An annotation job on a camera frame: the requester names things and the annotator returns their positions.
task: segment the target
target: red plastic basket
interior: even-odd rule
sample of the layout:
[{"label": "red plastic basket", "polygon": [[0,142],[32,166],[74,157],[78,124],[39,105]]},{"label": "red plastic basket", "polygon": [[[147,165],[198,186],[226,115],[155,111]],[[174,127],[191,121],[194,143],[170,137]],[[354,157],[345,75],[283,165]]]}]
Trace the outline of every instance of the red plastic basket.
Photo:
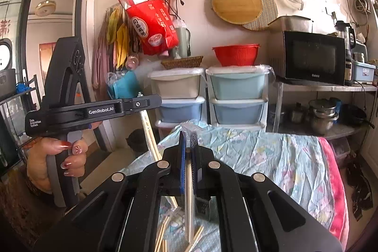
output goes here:
[{"label": "red plastic basket", "polygon": [[222,66],[253,66],[260,44],[213,47]]}]

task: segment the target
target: microwave door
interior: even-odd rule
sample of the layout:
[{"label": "microwave door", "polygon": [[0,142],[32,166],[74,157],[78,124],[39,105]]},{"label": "microwave door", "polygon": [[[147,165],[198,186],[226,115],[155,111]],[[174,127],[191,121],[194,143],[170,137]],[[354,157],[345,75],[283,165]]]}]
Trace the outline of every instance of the microwave door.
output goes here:
[{"label": "microwave door", "polygon": [[344,84],[345,46],[341,38],[285,32],[285,78]]}]

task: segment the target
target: black wok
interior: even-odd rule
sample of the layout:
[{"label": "black wok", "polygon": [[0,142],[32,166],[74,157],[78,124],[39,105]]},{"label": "black wok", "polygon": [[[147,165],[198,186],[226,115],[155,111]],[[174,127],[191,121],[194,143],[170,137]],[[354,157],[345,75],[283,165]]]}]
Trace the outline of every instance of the black wok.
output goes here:
[{"label": "black wok", "polygon": [[344,104],[341,107],[341,114],[343,122],[349,125],[362,125],[367,123],[371,128],[375,128],[375,125],[367,120],[366,113],[357,106]]}]

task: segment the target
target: silver screw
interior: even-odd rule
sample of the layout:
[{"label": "silver screw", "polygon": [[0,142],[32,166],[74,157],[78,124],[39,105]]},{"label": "silver screw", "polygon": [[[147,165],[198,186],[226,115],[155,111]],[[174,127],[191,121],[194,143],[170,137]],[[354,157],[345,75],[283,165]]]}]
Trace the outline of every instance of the silver screw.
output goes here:
[{"label": "silver screw", "polygon": [[256,173],[256,174],[253,175],[253,179],[256,182],[263,182],[265,180],[265,175],[262,174],[262,173]]},{"label": "silver screw", "polygon": [[166,168],[169,167],[169,162],[167,162],[167,161],[159,161],[158,162],[158,167],[160,169],[166,169]]},{"label": "silver screw", "polygon": [[123,180],[123,178],[124,178],[124,175],[120,172],[114,173],[112,175],[112,181],[113,182],[120,182],[121,180]]},{"label": "silver screw", "polygon": [[212,169],[219,169],[220,168],[220,163],[217,161],[211,161],[209,162],[209,167]]}]

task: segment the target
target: hand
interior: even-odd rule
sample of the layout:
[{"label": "hand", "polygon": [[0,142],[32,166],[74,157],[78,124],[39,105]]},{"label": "hand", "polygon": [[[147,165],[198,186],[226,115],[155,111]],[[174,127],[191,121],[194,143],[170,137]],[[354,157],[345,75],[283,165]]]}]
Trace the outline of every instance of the hand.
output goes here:
[{"label": "hand", "polygon": [[[100,124],[101,122],[93,123],[91,128],[97,128]],[[43,192],[52,193],[47,174],[46,156],[56,155],[68,149],[72,149],[72,155],[67,157],[60,166],[65,170],[64,175],[77,178],[84,175],[88,150],[88,145],[84,139],[71,144],[54,138],[42,138],[29,150],[26,166],[26,173],[34,186]]]}]

